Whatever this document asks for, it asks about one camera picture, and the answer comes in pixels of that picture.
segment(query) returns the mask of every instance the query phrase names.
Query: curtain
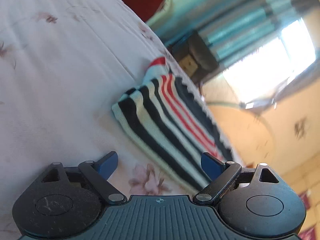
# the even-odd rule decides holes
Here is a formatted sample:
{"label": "curtain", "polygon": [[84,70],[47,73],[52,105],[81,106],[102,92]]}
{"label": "curtain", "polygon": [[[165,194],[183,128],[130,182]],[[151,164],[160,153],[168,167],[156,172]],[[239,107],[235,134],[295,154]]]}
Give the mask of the curtain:
{"label": "curtain", "polygon": [[[209,0],[202,5],[207,13],[199,18],[196,30],[221,72],[271,41],[315,6],[319,0]],[[204,81],[215,75],[217,72],[209,74]]]}

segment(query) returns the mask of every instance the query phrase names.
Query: bed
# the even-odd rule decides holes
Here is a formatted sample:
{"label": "bed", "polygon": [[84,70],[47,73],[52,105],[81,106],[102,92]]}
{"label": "bed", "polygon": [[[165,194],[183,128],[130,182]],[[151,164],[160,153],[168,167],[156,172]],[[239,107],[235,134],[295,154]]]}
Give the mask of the bed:
{"label": "bed", "polygon": [[210,114],[159,38],[121,0],[0,0],[0,17],[0,239],[19,238],[12,205],[55,161],[75,166],[114,150],[119,165],[109,181],[125,195],[190,194],[111,111],[165,56]]}

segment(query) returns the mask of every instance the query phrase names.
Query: bright window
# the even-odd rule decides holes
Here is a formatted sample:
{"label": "bright window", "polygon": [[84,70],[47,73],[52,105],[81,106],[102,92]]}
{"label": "bright window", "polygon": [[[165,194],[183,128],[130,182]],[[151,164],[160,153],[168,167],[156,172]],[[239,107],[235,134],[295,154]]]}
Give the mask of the bright window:
{"label": "bright window", "polygon": [[248,103],[270,95],[282,82],[289,84],[316,60],[315,49],[302,19],[279,36],[223,72],[239,100]]}

